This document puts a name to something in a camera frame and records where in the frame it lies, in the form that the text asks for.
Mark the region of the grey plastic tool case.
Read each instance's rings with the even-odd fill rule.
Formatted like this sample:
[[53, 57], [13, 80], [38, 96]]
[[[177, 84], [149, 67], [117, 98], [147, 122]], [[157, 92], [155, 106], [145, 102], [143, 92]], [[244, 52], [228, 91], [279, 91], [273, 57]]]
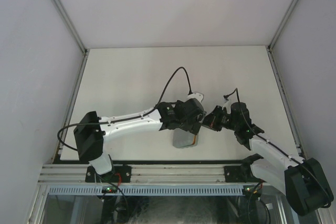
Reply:
[[172, 145], [175, 148], [194, 147], [198, 144], [198, 135], [197, 135], [197, 140], [196, 140], [195, 145], [192, 145], [193, 138], [194, 138], [193, 134], [191, 134], [189, 132], [185, 132], [181, 129], [176, 129], [176, 130], [174, 130], [174, 133], [173, 133]]

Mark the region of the orange handled pliers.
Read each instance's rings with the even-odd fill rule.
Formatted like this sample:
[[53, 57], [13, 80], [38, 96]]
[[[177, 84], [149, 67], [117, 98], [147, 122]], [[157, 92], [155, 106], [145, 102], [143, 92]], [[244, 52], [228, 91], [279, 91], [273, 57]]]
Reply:
[[194, 135], [194, 138], [193, 138], [193, 143], [192, 143], [192, 145], [195, 145], [195, 143], [196, 143], [196, 140], [197, 140], [197, 135]]

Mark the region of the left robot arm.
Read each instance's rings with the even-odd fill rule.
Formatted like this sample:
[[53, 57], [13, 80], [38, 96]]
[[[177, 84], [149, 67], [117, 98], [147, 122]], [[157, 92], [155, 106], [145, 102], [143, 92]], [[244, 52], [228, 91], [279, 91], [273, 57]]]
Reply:
[[180, 129], [197, 135], [206, 112], [202, 106], [204, 96], [191, 93], [186, 101], [160, 102], [148, 110], [124, 115], [99, 117], [96, 111], [88, 112], [73, 131], [79, 161], [90, 164], [103, 182], [113, 180], [115, 169], [105, 143], [124, 135], [146, 131]]

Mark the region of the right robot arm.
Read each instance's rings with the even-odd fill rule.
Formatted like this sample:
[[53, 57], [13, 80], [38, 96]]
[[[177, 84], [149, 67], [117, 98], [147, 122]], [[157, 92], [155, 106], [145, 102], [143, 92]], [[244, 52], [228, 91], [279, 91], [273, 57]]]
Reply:
[[334, 195], [321, 164], [314, 158], [288, 154], [272, 143], [264, 130], [252, 123], [245, 103], [235, 102], [229, 110], [216, 106], [203, 125], [218, 132], [232, 130], [239, 144], [257, 156], [256, 161], [241, 168], [242, 178], [249, 182], [258, 178], [271, 184], [285, 195], [298, 215], [331, 206]]

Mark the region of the aluminium front rail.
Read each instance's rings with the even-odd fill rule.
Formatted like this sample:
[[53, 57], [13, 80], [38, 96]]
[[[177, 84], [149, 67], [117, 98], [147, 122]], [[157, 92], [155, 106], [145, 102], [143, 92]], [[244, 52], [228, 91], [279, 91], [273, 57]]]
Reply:
[[[116, 164], [123, 184], [187, 185], [246, 183], [238, 177], [239, 164]], [[49, 185], [81, 185], [93, 183], [88, 165], [48, 164], [41, 169], [38, 182]]]

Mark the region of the right aluminium frame post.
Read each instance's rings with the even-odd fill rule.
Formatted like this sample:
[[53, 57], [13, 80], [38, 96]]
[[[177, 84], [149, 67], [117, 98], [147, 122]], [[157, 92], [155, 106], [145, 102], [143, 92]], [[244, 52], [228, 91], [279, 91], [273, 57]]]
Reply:
[[276, 32], [274, 33], [271, 41], [270, 41], [270, 44], [268, 45], [268, 49], [269, 51], [272, 51], [278, 41], [278, 39], [280, 38], [283, 30], [285, 29], [285, 26], [287, 25], [290, 17], [292, 16], [292, 14], [294, 13], [298, 3], [299, 3], [300, 0], [291, 0], [284, 16], [282, 17], [281, 19], [281, 22], [279, 24], [279, 26], [277, 27], [276, 29]]

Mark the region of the aluminium frame post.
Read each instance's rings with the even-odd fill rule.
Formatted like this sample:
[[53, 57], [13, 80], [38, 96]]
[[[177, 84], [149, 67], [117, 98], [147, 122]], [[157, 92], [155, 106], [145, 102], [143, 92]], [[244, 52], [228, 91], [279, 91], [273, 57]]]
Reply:
[[282, 17], [281, 19], [281, 22], [279, 24], [279, 26], [277, 27], [276, 29], [276, 32], [274, 33], [271, 41], [270, 41], [270, 44], [268, 45], [268, 49], [269, 51], [272, 51], [278, 41], [278, 39], [280, 38], [283, 30], [285, 29], [285, 26], [287, 25], [290, 17], [292, 16], [292, 14], [294, 13], [298, 3], [299, 3], [300, 0], [291, 0], [284, 16]]
[[61, 0], [51, 0], [52, 4], [54, 5], [56, 11], [58, 12], [60, 18], [64, 22], [65, 26], [67, 27], [70, 35], [76, 42], [79, 50], [86, 55], [87, 48], [85, 47], [84, 43], [82, 42], [82, 39], [80, 38], [70, 16], [68, 15], [63, 3]]

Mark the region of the left aluminium frame post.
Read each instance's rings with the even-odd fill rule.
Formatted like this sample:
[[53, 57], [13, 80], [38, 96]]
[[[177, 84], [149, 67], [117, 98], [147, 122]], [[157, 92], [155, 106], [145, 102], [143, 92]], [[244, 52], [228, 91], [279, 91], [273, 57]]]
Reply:
[[84, 43], [82, 42], [82, 39], [80, 38], [70, 16], [68, 15], [63, 3], [61, 0], [51, 0], [52, 4], [54, 5], [56, 11], [58, 12], [60, 18], [64, 22], [65, 26], [67, 27], [70, 35], [76, 42], [79, 50], [86, 55], [87, 48], [85, 47]]

